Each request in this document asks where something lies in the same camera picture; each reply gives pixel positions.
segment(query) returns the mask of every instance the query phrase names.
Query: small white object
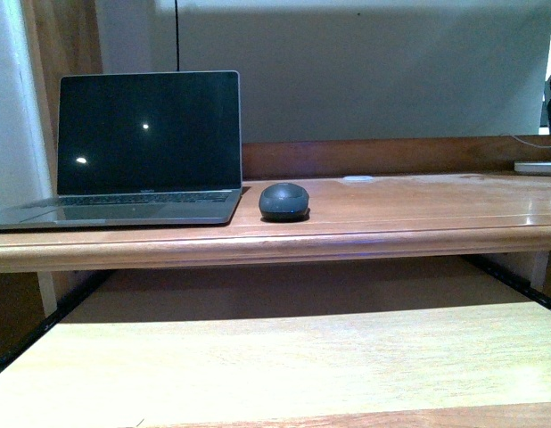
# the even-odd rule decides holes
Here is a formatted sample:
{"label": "small white object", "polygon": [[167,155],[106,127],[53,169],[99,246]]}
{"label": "small white object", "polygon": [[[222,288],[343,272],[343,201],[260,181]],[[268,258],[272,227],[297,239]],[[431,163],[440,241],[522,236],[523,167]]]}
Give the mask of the small white object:
{"label": "small white object", "polygon": [[551,162],[516,162],[515,172],[530,176],[551,176]]}
{"label": "small white object", "polygon": [[373,181],[373,178],[371,176],[346,176],[343,180],[350,183],[368,183]]}

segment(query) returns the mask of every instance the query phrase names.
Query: black cable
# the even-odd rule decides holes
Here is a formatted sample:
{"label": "black cable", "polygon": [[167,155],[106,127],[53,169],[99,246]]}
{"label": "black cable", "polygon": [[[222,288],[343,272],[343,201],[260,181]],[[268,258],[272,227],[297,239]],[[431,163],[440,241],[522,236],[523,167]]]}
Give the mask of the black cable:
{"label": "black cable", "polygon": [[175,0],[175,29],[177,31],[177,71],[180,71],[180,46],[178,42],[178,0]]}

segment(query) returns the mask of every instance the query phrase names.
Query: white cable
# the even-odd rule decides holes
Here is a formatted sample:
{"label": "white cable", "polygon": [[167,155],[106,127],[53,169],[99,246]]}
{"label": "white cable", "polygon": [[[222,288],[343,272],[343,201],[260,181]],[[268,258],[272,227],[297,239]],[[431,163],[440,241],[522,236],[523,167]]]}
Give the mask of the white cable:
{"label": "white cable", "polygon": [[519,141],[520,143],[530,145],[531,147],[535,147],[536,149],[551,149],[551,145],[534,144],[534,143],[530,143],[529,141],[522,140],[519,136],[512,136],[511,134],[509,136]]}

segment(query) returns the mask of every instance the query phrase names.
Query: wooden shelf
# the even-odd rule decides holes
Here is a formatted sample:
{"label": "wooden shelf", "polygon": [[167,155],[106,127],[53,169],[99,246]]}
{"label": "wooden shelf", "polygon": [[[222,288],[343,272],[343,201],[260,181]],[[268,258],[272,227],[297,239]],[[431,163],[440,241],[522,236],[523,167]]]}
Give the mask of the wooden shelf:
{"label": "wooden shelf", "polygon": [[463,174],[293,180],[310,219],[271,224],[245,184],[229,226],[0,234],[0,272],[170,268],[551,250],[551,177]]}
{"label": "wooden shelf", "polygon": [[460,258],[134,273],[0,374],[0,426],[551,426],[551,312]]}

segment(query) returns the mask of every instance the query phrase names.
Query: cable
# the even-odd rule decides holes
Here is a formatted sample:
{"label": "cable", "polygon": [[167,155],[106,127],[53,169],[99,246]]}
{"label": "cable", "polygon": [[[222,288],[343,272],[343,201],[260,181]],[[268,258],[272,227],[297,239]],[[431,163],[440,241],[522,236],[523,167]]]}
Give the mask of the cable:
{"label": "cable", "polygon": [[175,25],[177,31],[177,71],[180,71],[180,45],[178,42],[178,0],[175,0]]}
{"label": "cable", "polygon": [[551,149],[551,145],[539,145],[539,144],[530,143],[529,141],[522,140],[519,136],[512,136],[511,134],[508,136],[511,136],[514,140],[517,140],[522,144],[527,144],[527,145],[530,145],[531,147],[535,147],[536,149]]}

